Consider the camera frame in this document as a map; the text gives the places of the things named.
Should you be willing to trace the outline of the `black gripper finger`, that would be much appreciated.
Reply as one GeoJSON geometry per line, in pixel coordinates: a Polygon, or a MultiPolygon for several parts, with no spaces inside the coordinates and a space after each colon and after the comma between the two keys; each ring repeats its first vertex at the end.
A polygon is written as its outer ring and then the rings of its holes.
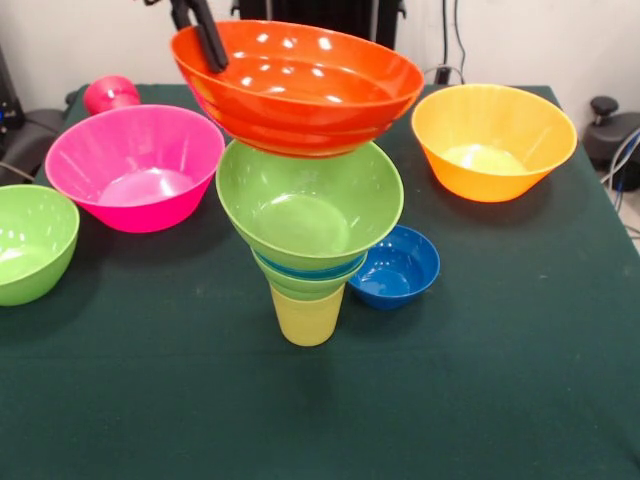
{"type": "Polygon", "coordinates": [[[208,3],[205,0],[189,0],[187,5],[195,16],[196,32],[209,69],[212,72],[224,72],[229,60],[208,3]]]}
{"type": "Polygon", "coordinates": [[[190,12],[193,7],[192,0],[171,0],[171,18],[177,31],[192,25],[190,12]]]}

